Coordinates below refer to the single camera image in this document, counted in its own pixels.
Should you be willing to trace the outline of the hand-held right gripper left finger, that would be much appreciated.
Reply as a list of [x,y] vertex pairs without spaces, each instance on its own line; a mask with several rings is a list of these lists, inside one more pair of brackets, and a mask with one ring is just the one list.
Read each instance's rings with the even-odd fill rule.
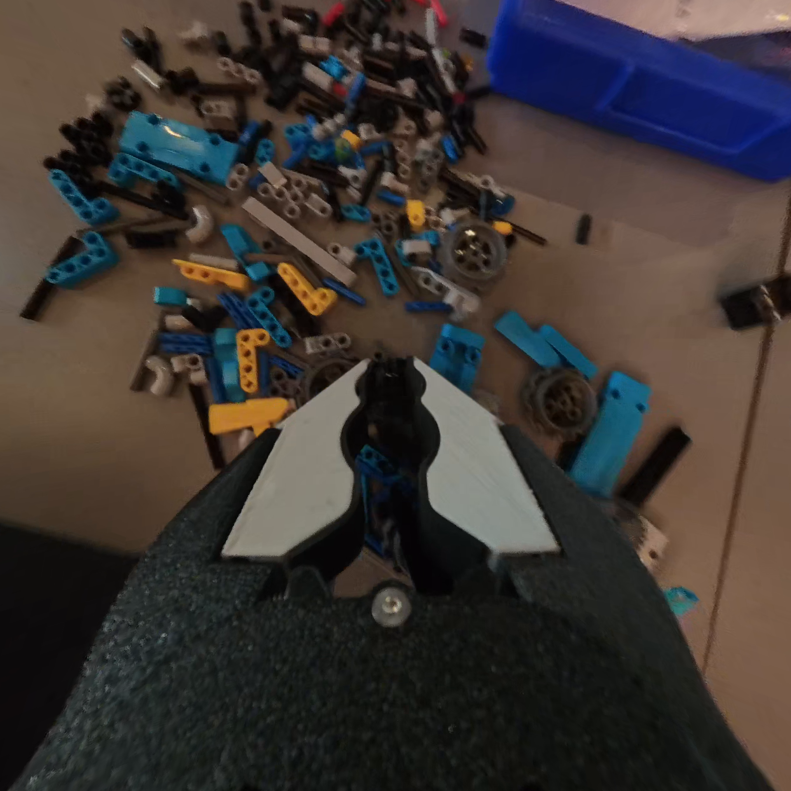
[[360,361],[282,422],[223,558],[282,561],[351,508],[353,463],[342,430],[361,404],[357,384],[369,366]]

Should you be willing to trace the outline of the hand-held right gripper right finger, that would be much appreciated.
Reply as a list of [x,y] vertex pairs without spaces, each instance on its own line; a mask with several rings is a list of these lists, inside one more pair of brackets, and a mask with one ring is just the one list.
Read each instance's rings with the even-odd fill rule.
[[419,544],[448,578],[505,559],[560,556],[504,425],[423,361],[410,359],[420,466]]

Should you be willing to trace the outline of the pile of building pieces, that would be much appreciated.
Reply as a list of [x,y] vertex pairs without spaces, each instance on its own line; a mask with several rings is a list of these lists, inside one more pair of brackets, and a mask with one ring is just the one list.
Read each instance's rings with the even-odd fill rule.
[[[370,546],[370,527],[379,505],[387,506],[391,532],[374,548],[384,550],[393,570],[404,573],[413,588],[425,595],[464,594],[481,588],[500,592],[511,585],[509,575],[496,567],[480,568],[464,578],[448,578],[419,544],[420,476],[413,477],[382,452],[365,445],[352,460],[354,472],[351,508],[306,547],[282,561],[225,559],[222,548],[252,487],[280,434],[282,422],[297,411],[290,359],[272,358],[282,374],[260,371],[263,352],[284,354],[292,337],[272,302],[288,295],[299,305],[297,317],[315,320],[330,309],[339,295],[356,298],[349,289],[356,277],[355,262],[367,261],[378,277],[383,295],[399,293],[398,278],[410,287],[437,296],[434,302],[412,302],[412,312],[443,309],[449,323],[442,327],[430,364],[432,370],[472,397],[470,390],[480,367],[483,337],[456,325],[480,307],[478,293],[461,280],[442,274],[438,248],[456,223],[488,223],[508,240],[513,232],[533,243],[546,240],[517,226],[500,231],[513,208],[513,197],[486,177],[459,173],[457,162],[466,143],[486,149],[474,124],[465,115],[468,106],[460,94],[467,74],[445,58],[443,51],[409,35],[403,45],[386,43],[384,67],[401,61],[426,75],[418,82],[419,95],[405,94],[393,84],[374,84],[378,76],[365,64],[353,65],[332,52],[331,40],[287,35],[283,66],[270,70],[270,61],[256,48],[260,61],[238,60],[223,51],[221,70],[234,80],[199,85],[190,70],[166,73],[157,60],[156,36],[149,29],[140,40],[128,40],[136,61],[134,69],[155,89],[193,91],[203,102],[206,119],[238,120],[244,100],[262,84],[269,84],[270,104],[284,108],[300,89],[312,92],[329,111],[327,118],[284,128],[290,159],[277,170],[274,147],[261,135],[269,124],[241,125],[231,137],[158,114],[140,112],[140,96],[124,78],[109,84],[94,113],[62,127],[72,146],[61,157],[47,160],[49,182],[81,222],[81,234],[71,236],[49,266],[39,290],[22,316],[37,316],[36,300],[51,291],[71,289],[111,269],[118,262],[108,242],[110,232],[126,232],[128,243],[161,248],[174,245],[182,233],[191,244],[203,243],[213,232],[213,216],[206,207],[191,206],[183,187],[190,183],[207,196],[252,189],[241,211],[276,237],[286,258],[267,258],[240,225],[223,225],[234,261],[215,267],[208,260],[173,260],[185,278],[208,286],[223,286],[218,304],[210,311],[194,307],[188,293],[155,291],[155,302],[166,311],[159,317],[152,343],[146,347],[135,372],[133,390],[148,382],[151,391],[168,395],[180,372],[193,377],[190,385],[206,446],[214,467],[223,468],[219,435],[244,431],[259,453],[252,475],[233,485],[228,498],[211,489],[176,519],[163,544],[143,560],[122,593],[123,603],[165,605],[167,592],[185,593],[186,583],[170,572],[200,570],[194,579],[192,614],[207,615],[211,586],[232,569],[252,570],[253,564],[272,564],[268,582],[274,595],[287,585],[316,582],[320,592],[334,582],[361,551]],[[261,382],[263,374],[269,381]]]

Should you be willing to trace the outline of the grey toothed wheel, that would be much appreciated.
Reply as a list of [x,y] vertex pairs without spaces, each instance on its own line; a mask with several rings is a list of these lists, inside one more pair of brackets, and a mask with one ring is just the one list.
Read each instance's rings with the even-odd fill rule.
[[585,377],[563,367],[534,371],[523,382],[519,398],[531,423],[561,440],[586,435],[599,411],[597,394]]
[[358,364],[357,358],[330,356],[310,366],[297,381],[293,392],[296,409],[318,396]]
[[488,284],[505,272],[509,250],[505,238],[488,223],[456,223],[438,248],[442,274],[474,285]]

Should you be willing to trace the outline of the long blue panel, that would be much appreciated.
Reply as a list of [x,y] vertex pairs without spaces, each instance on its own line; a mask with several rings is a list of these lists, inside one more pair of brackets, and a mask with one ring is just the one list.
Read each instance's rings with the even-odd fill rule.
[[599,411],[570,467],[569,478],[594,498],[609,498],[649,412],[652,389],[624,372],[605,384]]

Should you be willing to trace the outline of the tan block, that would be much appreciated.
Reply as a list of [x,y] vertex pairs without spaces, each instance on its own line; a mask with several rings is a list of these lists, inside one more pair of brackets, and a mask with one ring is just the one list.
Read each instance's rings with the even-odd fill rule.
[[667,536],[640,513],[627,513],[621,527],[641,563],[655,573],[667,551]]

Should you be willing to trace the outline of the blue storage bin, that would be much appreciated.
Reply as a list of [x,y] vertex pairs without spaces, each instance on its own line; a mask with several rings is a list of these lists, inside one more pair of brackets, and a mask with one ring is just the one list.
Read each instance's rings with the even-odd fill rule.
[[790,172],[789,84],[564,2],[502,2],[492,90],[766,182]]

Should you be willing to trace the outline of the clear plastic bags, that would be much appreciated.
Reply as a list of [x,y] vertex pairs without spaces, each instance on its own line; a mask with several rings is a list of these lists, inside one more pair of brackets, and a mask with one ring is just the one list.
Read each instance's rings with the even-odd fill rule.
[[788,31],[789,1],[567,1],[665,39],[692,41]]

